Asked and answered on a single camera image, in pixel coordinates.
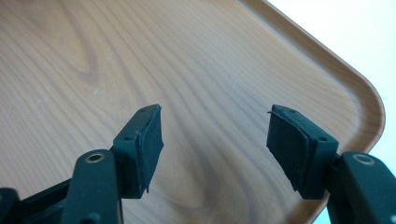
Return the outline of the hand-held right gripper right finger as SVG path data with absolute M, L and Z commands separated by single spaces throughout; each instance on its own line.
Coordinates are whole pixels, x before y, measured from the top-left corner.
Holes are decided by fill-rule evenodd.
M 272 105 L 269 113 L 267 147 L 303 199 L 321 200 L 325 166 L 335 157 L 338 141 L 297 110 Z

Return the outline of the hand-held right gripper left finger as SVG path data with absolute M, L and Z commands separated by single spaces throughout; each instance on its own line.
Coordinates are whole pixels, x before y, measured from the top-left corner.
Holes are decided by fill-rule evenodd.
M 120 196 L 140 199 L 149 190 L 163 149 L 161 106 L 140 108 L 113 140 Z

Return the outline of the wooden tray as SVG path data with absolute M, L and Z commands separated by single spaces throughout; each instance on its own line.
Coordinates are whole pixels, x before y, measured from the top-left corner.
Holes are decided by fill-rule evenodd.
M 128 224 L 308 223 L 269 152 L 273 105 L 371 149 L 382 101 L 360 73 L 262 0 L 0 0 L 0 188 L 22 197 L 162 108 L 163 151 Z

